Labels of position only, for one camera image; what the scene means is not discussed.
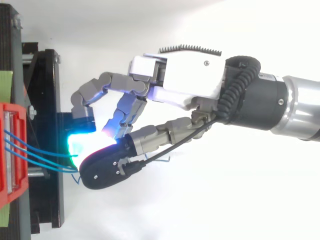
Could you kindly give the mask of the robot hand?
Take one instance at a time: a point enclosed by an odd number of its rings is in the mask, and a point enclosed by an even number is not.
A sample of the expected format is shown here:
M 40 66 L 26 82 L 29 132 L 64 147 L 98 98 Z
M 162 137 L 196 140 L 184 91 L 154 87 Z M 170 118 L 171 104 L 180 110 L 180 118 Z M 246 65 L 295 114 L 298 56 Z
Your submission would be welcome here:
M 135 56 L 126 74 L 106 71 L 83 83 L 70 98 L 79 131 L 68 138 L 68 144 L 74 151 L 74 140 L 84 138 L 77 163 L 84 186 L 100 190 L 116 185 L 157 159 L 140 156 L 201 138 L 213 119 L 225 66 L 219 51 L 178 45 Z M 122 97 L 112 118 L 96 133 L 92 105 L 108 91 Z M 192 116 L 134 130 L 148 101 L 192 111 Z

